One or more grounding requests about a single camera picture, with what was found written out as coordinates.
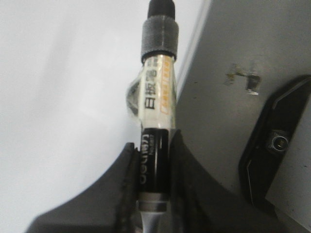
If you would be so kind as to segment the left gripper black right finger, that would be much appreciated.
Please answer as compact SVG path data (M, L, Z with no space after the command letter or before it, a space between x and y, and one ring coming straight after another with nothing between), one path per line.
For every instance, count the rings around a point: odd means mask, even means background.
M280 221L220 185L195 159L180 130L170 145L174 233L280 233Z

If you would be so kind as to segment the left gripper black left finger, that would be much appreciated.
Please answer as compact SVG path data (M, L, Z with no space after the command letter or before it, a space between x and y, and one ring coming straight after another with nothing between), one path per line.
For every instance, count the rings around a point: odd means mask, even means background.
M134 233L139 152L126 143L111 167L66 203L39 215L28 233Z

